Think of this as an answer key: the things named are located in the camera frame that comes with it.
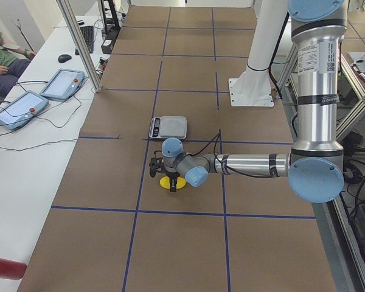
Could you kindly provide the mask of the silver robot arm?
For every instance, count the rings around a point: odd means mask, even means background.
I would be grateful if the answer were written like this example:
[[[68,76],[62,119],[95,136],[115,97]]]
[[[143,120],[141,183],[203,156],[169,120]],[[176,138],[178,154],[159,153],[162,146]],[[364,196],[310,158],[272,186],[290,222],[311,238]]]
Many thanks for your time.
[[[299,129],[288,154],[193,155],[174,137],[162,144],[161,157],[150,162],[150,173],[164,173],[171,185],[182,176],[202,185],[210,173],[238,173],[255,178],[285,176],[292,191],[312,203],[333,200],[344,185],[343,148],[336,140],[339,101],[338,44],[347,29],[345,1],[264,1],[259,24],[274,18],[275,8],[291,16],[291,39],[297,47]]]

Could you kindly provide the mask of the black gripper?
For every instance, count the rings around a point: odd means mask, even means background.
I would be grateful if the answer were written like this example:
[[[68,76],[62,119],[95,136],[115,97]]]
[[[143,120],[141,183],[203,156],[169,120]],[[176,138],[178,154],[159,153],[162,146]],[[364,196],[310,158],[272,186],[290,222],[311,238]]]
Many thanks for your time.
[[[176,192],[177,178],[180,177],[180,174],[177,171],[165,169],[165,175],[169,177],[170,191]]]

